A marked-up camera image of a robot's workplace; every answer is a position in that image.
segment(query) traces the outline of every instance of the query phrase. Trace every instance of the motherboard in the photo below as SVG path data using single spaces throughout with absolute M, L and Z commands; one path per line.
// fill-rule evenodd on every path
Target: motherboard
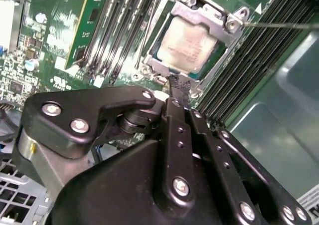
M 121 85 L 162 91 L 177 74 L 194 107 L 278 0 L 3 0 L 0 99 Z

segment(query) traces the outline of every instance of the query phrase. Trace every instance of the ram slot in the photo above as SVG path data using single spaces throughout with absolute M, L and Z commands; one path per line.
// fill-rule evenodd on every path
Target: ram slot
M 104 51 L 103 60 L 100 61 L 100 67 L 96 71 L 97 75 L 101 77 L 106 77 L 110 68 L 112 67 L 113 60 L 120 48 L 120 44 L 123 42 L 124 35 L 127 33 L 130 24 L 130 18 L 133 16 L 134 10 L 138 4 L 139 0 L 127 0 L 126 7 L 122 11 L 121 18 L 119 19 L 121 23 L 117 25 L 115 29 L 114 38 L 110 41 L 109 49 Z
M 100 19 L 85 52 L 85 60 L 81 64 L 81 67 L 86 67 L 89 76 L 97 69 L 98 64 L 96 61 L 98 61 L 99 56 L 103 52 L 104 42 L 109 38 L 108 35 L 111 33 L 110 24 L 120 12 L 122 2 L 123 0 L 107 0 L 103 6 Z
M 141 27 L 143 22 L 145 21 L 147 13 L 150 11 L 152 2 L 154 0 L 143 0 L 141 1 L 140 5 L 138 5 L 138 10 L 136 11 L 136 16 L 132 18 L 132 21 L 130 22 L 132 26 L 131 32 L 128 36 L 127 43 L 125 44 L 123 50 L 121 51 L 121 54 L 119 56 L 119 60 L 116 62 L 116 65 L 114 66 L 113 72 L 110 76 L 109 83 L 114 84 L 121 72 L 121 69 L 123 67 L 123 64 L 125 60 L 127 59 L 131 49 L 133 48 L 135 42 L 137 42 L 137 36 L 139 34 L 139 31 L 141 31 Z

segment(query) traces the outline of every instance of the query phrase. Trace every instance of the green circuit board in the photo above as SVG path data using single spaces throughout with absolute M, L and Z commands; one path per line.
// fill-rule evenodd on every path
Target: green circuit board
M 99 17 L 104 16 L 101 8 L 106 1 L 108 0 L 20 1 L 24 8 L 17 49 L 0 55 L 0 99 L 15 102 L 22 107 L 25 99 L 33 93 L 94 88 L 95 85 L 85 79 L 84 70 L 66 71 L 67 61 L 74 62 L 79 50 L 90 42 Z M 251 11 L 250 19 L 259 20 L 273 0 L 212 1 L 228 11 L 247 6 Z M 132 62 L 150 18 L 150 8 L 147 11 L 135 40 L 131 41 L 132 48 L 123 67 L 120 67 L 116 81 L 113 84 L 104 81 L 100 86 L 141 85 L 151 90 L 161 90 L 161 85 L 136 73 Z M 160 14 L 154 31 L 160 27 L 163 19 Z M 24 64 L 32 58 L 38 61 L 39 67 L 35 71 L 27 71 Z

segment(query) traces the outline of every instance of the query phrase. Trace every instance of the black memory slot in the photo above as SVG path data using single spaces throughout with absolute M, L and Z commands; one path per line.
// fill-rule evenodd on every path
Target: black memory slot
M 289 17 L 291 14 L 295 13 L 298 10 L 298 6 L 300 1 L 288 1 L 288 4 L 284 3 L 284 11 L 281 11 L 281 20 L 284 18 Z M 234 99 L 236 97 L 236 93 L 233 93 L 233 90 L 238 91 L 245 83 L 249 83 L 249 79 L 252 79 L 260 70 L 267 69 L 264 66 L 265 63 L 262 62 L 261 58 L 266 55 L 267 53 L 271 53 L 270 50 L 273 50 L 273 46 L 278 44 L 278 41 L 281 37 L 285 37 L 288 34 L 289 30 L 282 29 L 280 34 L 278 35 L 278 31 L 280 29 L 270 29 L 266 30 L 263 34 L 262 38 L 259 40 L 258 48 L 254 51 L 251 55 L 248 64 L 245 66 L 245 70 L 241 71 L 240 73 L 236 74 L 236 77 L 229 83 L 229 86 L 225 87 L 226 93 L 223 94 L 218 100 L 215 100 L 212 104 L 212 113 L 218 116 L 219 107 L 221 103 L 229 104 L 229 100 Z
M 106 29 L 108 28 L 108 24 L 110 22 L 109 19 L 106 19 L 106 14 L 108 13 L 108 11 L 110 11 L 111 12 L 110 15 L 112 15 L 116 5 L 117 5 L 116 3 L 115 4 L 112 3 L 112 0 L 106 0 L 103 5 L 101 15 L 97 23 L 97 26 L 94 30 L 94 33 L 92 35 L 90 44 L 84 53 L 84 61 L 81 63 L 82 67 L 87 66 L 88 75 L 92 75 L 98 66 L 98 64 L 92 63 L 92 62 L 97 60 L 99 50 L 94 52 L 93 49 L 96 47 L 96 43 L 97 43 L 97 48 L 101 47 L 102 39 L 99 39 L 99 36 L 101 33 L 106 33 Z
M 106 25 L 106 29 L 105 29 L 105 34 L 103 35 L 101 46 L 99 47 L 97 56 L 96 56 L 93 64 L 100 65 L 100 63 L 101 63 L 102 56 L 103 56 L 104 51 L 105 51 L 105 49 L 106 49 L 106 47 L 108 45 L 109 39 L 110 39 L 111 35 L 114 33 L 114 30 L 116 29 L 118 17 L 119 17 L 119 15 L 121 13 L 121 10 L 122 10 L 123 6 L 124 6 L 124 1 L 125 0 L 118 0 L 116 2 L 115 8 L 114 8 L 114 12 L 107 19 L 107 25 Z
M 114 66 L 114 69 L 112 71 L 112 74 L 111 74 L 110 80 L 109 80 L 110 84 L 114 84 L 116 82 L 116 80 L 121 72 L 123 63 L 124 63 L 125 59 L 127 58 L 127 56 L 129 55 L 131 48 L 133 47 L 134 42 L 137 39 L 138 32 L 140 31 L 142 23 L 145 19 L 145 16 L 147 15 L 147 12 L 149 11 L 149 8 L 152 5 L 152 1 L 153 0 L 144 0 L 143 4 L 141 6 L 141 11 L 139 13 L 139 16 L 134 23 L 132 33 L 129 36 L 125 47 L 121 51 L 120 59 L 118 60 L 117 64 Z
M 281 3 L 282 0 L 276 0 L 273 4 L 278 10 L 272 10 L 268 14 L 265 15 L 267 21 L 271 21 L 278 13 L 280 13 L 284 3 Z M 243 66 L 242 62 L 246 59 L 246 56 L 250 54 L 250 51 L 254 49 L 255 46 L 258 46 L 258 41 L 265 32 L 266 28 L 257 28 L 254 29 L 249 38 L 254 38 L 249 43 L 245 42 L 242 47 L 236 52 L 234 57 L 232 58 L 229 65 L 223 71 L 223 73 L 219 76 L 218 80 L 214 84 L 214 93 L 208 93 L 207 96 L 201 101 L 199 105 L 199 110 L 205 111 L 209 108 L 213 109 L 211 102 L 215 100 L 215 97 L 218 96 L 219 92 L 224 88 L 224 86 L 228 83 L 228 80 L 232 78 L 233 74 L 237 73 L 239 70 L 244 70 L 245 67 Z
M 303 11 L 305 18 L 303 20 L 300 20 L 300 23 L 305 23 L 310 20 L 310 18 L 313 16 L 314 11 L 312 9 L 308 9 L 306 11 Z M 297 30 L 291 30 L 291 36 L 289 39 L 283 39 L 283 41 L 280 43 L 281 45 L 281 53 L 278 53 L 275 56 L 271 56 L 268 58 L 269 61 L 267 61 L 268 64 L 271 66 L 268 69 L 273 69 L 276 66 L 276 61 L 280 58 L 280 56 L 284 53 L 284 51 L 290 46 L 291 42 L 294 41 L 294 39 L 297 38 L 299 32 Z M 252 81 L 250 81 L 247 85 L 247 88 L 244 88 L 243 91 L 240 93 L 240 97 L 238 97 L 236 100 L 232 101 L 232 104 L 228 105 L 228 110 L 226 109 L 223 111 L 222 114 L 218 115 L 222 120 L 225 120 L 225 118 L 228 118 L 232 112 L 237 108 L 237 106 L 246 98 L 246 96 L 255 88 L 255 86 L 267 75 L 268 70 L 263 71 L 258 77 L 254 77 Z
M 261 21 L 305 23 L 313 16 L 314 7 L 309 0 L 275 0 Z M 211 119 L 225 122 L 255 86 L 274 72 L 276 61 L 300 32 L 294 29 L 253 29 L 206 92 L 198 110 Z
M 109 51 L 107 51 L 106 59 L 103 61 L 103 65 L 100 67 L 98 74 L 106 76 L 107 72 L 112 66 L 112 61 L 117 53 L 117 50 L 122 42 L 124 34 L 127 32 L 128 26 L 130 24 L 130 18 L 132 17 L 134 10 L 139 0 L 130 0 L 123 11 L 122 24 L 118 25 L 114 35 L 115 39 L 112 41 Z

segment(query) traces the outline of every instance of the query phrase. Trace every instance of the chip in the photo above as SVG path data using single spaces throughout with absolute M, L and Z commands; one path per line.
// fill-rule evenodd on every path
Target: chip
M 15 94 L 22 94 L 23 85 L 18 82 L 11 81 L 9 90 Z
M 42 41 L 36 40 L 36 42 L 35 42 L 35 47 L 41 48 L 41 47 L 42 47 Z
M 172 69 L 197 74 L 217 42 L 204 26 L 174 17 L 161 41 L 157 57 Z

